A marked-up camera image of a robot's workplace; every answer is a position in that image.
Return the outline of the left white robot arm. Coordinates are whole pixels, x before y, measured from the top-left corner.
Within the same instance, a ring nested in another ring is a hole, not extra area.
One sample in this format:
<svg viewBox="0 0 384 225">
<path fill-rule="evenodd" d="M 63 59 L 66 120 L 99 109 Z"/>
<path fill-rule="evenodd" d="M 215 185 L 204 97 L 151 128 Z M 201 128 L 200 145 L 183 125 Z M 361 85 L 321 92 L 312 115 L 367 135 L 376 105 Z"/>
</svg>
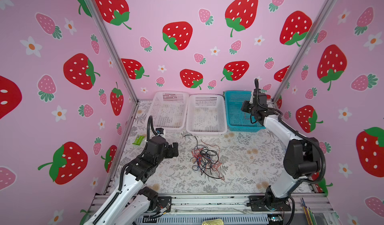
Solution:
<svg viewBox="0 0 384 225">
<path fill-rule="evenodd" d="M 85 225 L 132 225 L 143 213 L 157 208 L 159 194 L 145 183 L 163 160 L 179 156 L 179 144 L 168 143 L 164 136 L 164 129 L 155 129 L 149 116 L 144 150 L 122 167 L 118 187 Z"/>
</svg>

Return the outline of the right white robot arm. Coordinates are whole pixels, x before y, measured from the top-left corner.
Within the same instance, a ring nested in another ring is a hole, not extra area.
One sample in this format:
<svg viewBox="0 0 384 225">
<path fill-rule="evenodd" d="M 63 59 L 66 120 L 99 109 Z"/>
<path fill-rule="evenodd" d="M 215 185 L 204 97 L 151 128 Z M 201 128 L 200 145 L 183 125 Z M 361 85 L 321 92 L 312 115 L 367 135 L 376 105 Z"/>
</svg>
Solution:
<svg viewBox="0 0 384 225">
<path fill-rule="evenodd" d="M 283 121 L 283 114 L 278 109 L 267 106 L 267 96 L 259 88 L 258 79 L 255 79 L 250 100 L 243 102 L 241 110 L 250 114 L 251 123 L 264 126 L 286 146 L 282 174 L 266 189 L 263 197 L 250 199 L 247 206 L 253 211 L 293 208 L 295 189 L 302 183 L 313 184 L 309 177 L 314 173 L 319 174 L 319 180 L 324 177 L 326 159 L 319 142 L 301 135 Z"/>
</svg>

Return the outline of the teal plastic basket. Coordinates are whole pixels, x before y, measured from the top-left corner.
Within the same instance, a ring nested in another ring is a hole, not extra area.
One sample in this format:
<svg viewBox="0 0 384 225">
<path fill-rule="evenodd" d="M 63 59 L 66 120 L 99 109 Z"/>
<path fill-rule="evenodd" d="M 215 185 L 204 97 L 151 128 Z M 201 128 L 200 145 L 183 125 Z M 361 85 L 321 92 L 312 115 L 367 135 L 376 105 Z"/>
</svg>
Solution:
<svg viewBox="0 0 384 225">
<path fill-rule="evenodd" d="M 225 91 L 225 106 L 227 124 L 232 132 L 249 132 L 256 133 L 265 129 L 260 123 L 254 119 L 251 120 L 251 115 L 241 110 L 244 101 L 250 101 L 250 91 Z"/>
</svg>

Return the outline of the green small packet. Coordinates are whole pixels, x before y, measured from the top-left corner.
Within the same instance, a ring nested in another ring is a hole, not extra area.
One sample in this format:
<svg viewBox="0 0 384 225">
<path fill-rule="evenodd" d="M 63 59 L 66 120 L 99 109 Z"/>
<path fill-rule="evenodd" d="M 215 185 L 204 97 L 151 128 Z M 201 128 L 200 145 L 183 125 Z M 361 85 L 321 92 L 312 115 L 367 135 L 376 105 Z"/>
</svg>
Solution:
<svg viewBox="0 0 384 225">
<path fill-rule="evenodd" d="M 145 140 L 145 138 L 146 138 L 145 136 L 141 136 L 141 135 L 137 136 L 133 142 L 133 145 L 140 146 L 141 143 Z"/>
</svg>

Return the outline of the left white plastic basket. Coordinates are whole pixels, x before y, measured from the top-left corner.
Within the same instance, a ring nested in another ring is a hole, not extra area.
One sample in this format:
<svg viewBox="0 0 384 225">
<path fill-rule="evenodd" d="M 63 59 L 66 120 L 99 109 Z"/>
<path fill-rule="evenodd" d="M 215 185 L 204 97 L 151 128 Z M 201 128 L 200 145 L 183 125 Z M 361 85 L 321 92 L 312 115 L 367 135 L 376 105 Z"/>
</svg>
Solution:
<svg viewBox="0 0 384 225">
<path fill-rule="evenodd" d="M 156 128 L 180 131 L 184 129 L 189 95 L 186 92 L 159 91 L 155 94 L 149 112 Z"/>
</svg>

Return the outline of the white plastic basket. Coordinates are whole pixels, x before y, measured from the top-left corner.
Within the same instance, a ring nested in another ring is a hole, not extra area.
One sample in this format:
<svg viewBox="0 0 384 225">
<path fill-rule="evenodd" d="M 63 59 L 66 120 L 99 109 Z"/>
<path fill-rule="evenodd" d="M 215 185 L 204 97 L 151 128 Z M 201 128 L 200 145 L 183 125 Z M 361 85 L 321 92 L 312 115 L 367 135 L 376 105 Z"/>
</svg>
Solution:
<svg viewBox="0 0 384 225">
<path fill-rule="evenodd" d="M 155 94 L 149 112 L 156 128 L 180 131 L 184 129 L 189 95 L 186 92 L 159 91 Z"/>
<path fill-rule="evenodd" d="M 188 99 L 186 130 L 193 135 L 218 136 L 228 131 L 225 100 L 216 94 L 196 94 Z"/>
</svg>

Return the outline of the middle white plastic basket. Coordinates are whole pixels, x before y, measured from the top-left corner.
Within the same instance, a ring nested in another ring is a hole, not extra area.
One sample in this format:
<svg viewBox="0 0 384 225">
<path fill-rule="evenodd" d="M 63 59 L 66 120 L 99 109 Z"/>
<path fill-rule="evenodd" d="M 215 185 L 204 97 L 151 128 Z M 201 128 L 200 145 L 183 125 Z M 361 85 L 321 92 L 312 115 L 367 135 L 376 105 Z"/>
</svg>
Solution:
<svg viewBox="0 0 384 225">
<path fill-rule="evenodd" d="M 225 100 L 216 94 L 196 94 L 188 99 L 186 130 L 193 135 L 218 136 L 228 131 Z"/>
</svg>

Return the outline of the gold foil object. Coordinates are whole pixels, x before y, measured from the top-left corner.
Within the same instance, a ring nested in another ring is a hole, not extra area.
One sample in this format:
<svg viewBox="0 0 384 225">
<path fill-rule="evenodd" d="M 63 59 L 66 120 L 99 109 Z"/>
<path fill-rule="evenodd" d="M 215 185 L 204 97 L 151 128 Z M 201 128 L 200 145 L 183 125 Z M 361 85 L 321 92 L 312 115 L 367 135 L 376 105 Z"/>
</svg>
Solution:
<svg viewBox="0 0 384 225">
<path fill-rule="evenodd" d="M 207 220 L 203 221 L 202 225 L 224 225 L 224 222 L 222 219 Z"/>
</svg>

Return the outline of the coloured pencils bundle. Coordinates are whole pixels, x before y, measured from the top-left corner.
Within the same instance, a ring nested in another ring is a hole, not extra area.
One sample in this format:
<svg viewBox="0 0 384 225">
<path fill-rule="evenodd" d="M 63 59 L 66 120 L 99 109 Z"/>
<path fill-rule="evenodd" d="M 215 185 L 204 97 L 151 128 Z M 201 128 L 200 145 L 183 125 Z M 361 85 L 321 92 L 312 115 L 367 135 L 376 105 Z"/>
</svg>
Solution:
<svg viewBox="0 0 384 225">
<path fill-rule="evenodd" d="M 312 211 L 306 206 L 306 203 L 303 198 L 301 198 L 302 208 L 305 213 L 307 222 L 309 225 L 317 225 L 316 219 Z"/>
</svg>

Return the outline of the aluminium front rail base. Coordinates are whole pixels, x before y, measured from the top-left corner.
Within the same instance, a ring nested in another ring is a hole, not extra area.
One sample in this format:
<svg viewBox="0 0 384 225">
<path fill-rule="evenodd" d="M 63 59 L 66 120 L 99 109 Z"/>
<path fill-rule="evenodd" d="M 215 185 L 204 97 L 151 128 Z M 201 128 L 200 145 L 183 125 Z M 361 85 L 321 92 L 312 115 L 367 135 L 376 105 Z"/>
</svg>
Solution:
<svg viewBox="0 0 384 225">
<path fill-rule="evenodd" d="M 200 225 L 204 220 L 222 219 L 226 225 L 285 224 L 297 215 L 300 223 L 308 224 L 301 198 L 312 211 L 317 224 L 337 224 L 336 212 L 322 194 L 292 194 L 293 208 L 253 211 L 247 206 L 250 199 L 262 194 L 160 194 L 154 211 L 143 213 L 134 225 Z M 90 217 L 108 198 L 97 196 Z"/>
</svg>

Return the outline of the aluminium corner post right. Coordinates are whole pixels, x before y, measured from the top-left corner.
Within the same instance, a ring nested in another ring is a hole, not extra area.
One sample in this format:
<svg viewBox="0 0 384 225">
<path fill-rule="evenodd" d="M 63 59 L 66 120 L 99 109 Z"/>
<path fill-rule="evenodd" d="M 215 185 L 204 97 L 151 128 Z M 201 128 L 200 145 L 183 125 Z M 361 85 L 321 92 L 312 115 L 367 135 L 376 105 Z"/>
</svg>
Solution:
<svg viewBox="0 0 384 225">
<path fill-rule="evenodd" d="M 297 70 L 298 66 L 300 65 L 301 61 L 306 55 L 306 51 L 308 48 L 311 47 L 311 44 L 313 43 L 313 39 L 315 38 L 315 35 L 317 34 L 318 30 L 323 26 L 324 22 L 326 21 L 328 15 L 332 11 L 333 7 L 337 3 L 338 0 L 325 0 L 321 9 L 319 10 L 313 25 L 311 29 L 309 30 L 308 35 L 306 36 L 303 44 L 299 48 L 297 54 L 295 55 L 294 59 L 292 60 L 290 67 L 279 86 L 279 89 L 277 90 L 275 96 L 272 98 L 272 101 L 274 104 L 277 103 L 278 98 L 283 94 L 285 87 L 287 86 L 290 79 L 295 74 L 295 71 Z"/>
</svg>

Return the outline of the aluminium corner post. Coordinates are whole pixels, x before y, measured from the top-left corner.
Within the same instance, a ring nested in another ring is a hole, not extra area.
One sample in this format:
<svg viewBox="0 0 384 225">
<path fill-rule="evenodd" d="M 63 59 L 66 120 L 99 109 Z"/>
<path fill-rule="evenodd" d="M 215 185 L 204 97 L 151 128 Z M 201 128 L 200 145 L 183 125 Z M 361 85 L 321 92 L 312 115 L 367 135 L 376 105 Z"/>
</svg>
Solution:
<svg viewBox="0 0 384 225">
<path fill-rule="evenodd" d="M 298 66 L 300 65 L 301 61 L 306 55 L 306 51 L 308 48 L 311 47 L 311 44 L 313 43 L 313 39 L 315 38 L 315 35 L 317 34 L 318 30 L 323 26 L 324 22 L 326 21 L 328 15 L 332 11 L 333 7 L 337 3 L 338 0 L 325 0 L 321 9 L 319 10 L 313 25 L 311 29 L 309 30 L 308 35 L 306 36 L 303 44 L 299 48 L 297 54 L 295 55 L 294 59 L 292 60 L 290 67 L 279 86 L 279 89 L 277 90 L 275 96 L 272 98 L 272 101 L 274 104 L 277 103 L 278 98 L 283 94 L 285 87 L 287 86 L 290 79 L 295 74 L 295 71 L 297 70 Z"/>
<path fill-rule="evenodd" d="M 103 37 L 103 40 L 111 54 L 112 59 L 128 89 L 134 103 L 138 103 L 138 98 L 134 92 L 132 85 L 129 82 L 129 75 L 127 74 L 123 62 L 118 55 L 118 52 L 113 44 L 113 40 L 107 30 L 106 23 L 114 26 L 124 25 L 127 29 L 127 22 L 130 18 L 130 8 L 126 0 L 84 0 L 86 6 L 92 14 L 92 17 Z"/>
</svg>

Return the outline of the aluminium corner post left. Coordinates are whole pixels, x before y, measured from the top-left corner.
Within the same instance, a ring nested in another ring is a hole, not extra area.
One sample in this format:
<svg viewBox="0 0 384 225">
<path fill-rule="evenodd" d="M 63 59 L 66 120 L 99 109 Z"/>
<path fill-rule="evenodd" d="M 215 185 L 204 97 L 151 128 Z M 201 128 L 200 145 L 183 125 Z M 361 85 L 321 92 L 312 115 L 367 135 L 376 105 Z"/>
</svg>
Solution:
<svg viewBox="0 0 384 225">
<path fill-rule="evenodd" d="M 92 17 L 103 37 L 103 40 L 111 54 L 112 59 L 128 89 L 134 103 L 138 103 L 138 98 L 134 92 L 132 85 L 129 82 L 129 75 L 127 74 L 123 62 L 118 55 L 118 52 L 113 44 L 113 40 L 107 30 L 106 23 L 114 26 L 124 25 L 127 29 L 127 22 L 130 18 L 130 8 L 126 0 L 84 0 L 86 6 L 92 14 Z"/>
</svg>

